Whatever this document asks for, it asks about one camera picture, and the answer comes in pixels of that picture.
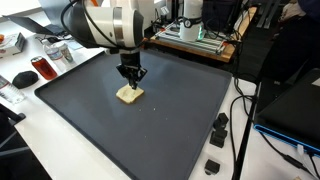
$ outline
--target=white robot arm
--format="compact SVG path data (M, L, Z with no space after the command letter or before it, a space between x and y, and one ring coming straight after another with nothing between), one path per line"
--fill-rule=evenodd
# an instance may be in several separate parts
M140 65L139 46L143 42L143 16L139 13L137 0L120 0L126 7L97 7L90 0L74 0L61 13L65 30L86 48L105 47L111 53L120 53L120 74L129 85L137 83L147 70Z

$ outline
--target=white desk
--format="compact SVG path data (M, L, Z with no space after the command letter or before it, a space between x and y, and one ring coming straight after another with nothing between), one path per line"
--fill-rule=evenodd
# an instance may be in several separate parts
M72 52L72 55L76 63L79 64L100 51L101 49L87 50L83 48ZM36 71L33 69L30 59L38 55L48 58L37 40L34 40L34 37L29 37L23 53L0 59L0 74L11 81L18 72ZM48 174L58 180L129 179L76 129L34 95L34 90L47 82L40 74L39 78L40 80L36 84L22 90L27 96L23 102L12 106L0 99L0 103L27 116L15 127ZM242 80L240 80L240 87L245 94L249 95L252 95L256 88L253 83ZM229 116L230 104L237 96L238 93L231 83L220 112L225 112ZM242 101L235 103L233 113L235 147L238 152L247 122ZM210 145L209 139L207 139L190 179L213 178L213 175L208 176L204 173L204 165L208 159L221 164L220 172L215 175L215 178L231 179L233 157L229 134L222 149Z
M285 144L279 140L268 137L268 140L274 145L280 152L288 154L291 157L302 162L298 155L297 149ZM313 166L307 155L304 156L305 162L313 170ZM320 158L313 158L317 167L320 168ZM241 173L241 179L245 180L279 180L286 179L292 180L296 177L300 177L302 180L314 179L311 175L303 170L297 169L288 162L282 159L278 153L276 153L266 143L262 136L253 128L251 129L246 155L243 162L243 168Z

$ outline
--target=white cable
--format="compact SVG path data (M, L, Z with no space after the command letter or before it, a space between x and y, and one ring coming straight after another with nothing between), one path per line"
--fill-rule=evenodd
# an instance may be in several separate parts
M316 173L312 170L312 168L309 167L309 165L306 163L305 158L304 158L304 148L302 145L298 144L297 145L297 150L298 150L298 154L300 155L300 159L302 161L302 164L309 170L309 172L312 174L312 176L319 180L319 178L317 177Z

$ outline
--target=red container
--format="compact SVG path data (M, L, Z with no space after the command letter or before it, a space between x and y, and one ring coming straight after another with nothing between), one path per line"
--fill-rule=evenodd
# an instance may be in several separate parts
M31 63L46 80L51 80L57 77L56 71L50 66L45 58L37 56L31 59Z

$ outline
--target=sponge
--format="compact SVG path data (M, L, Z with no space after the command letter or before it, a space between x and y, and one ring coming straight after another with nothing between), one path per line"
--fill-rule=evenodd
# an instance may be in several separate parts
M116 94L116 96L121 99L123 102L127 104L133 103L138 97L140 97L144 93L144 90L137 87L137 89L132 89L129 84L120 88Z

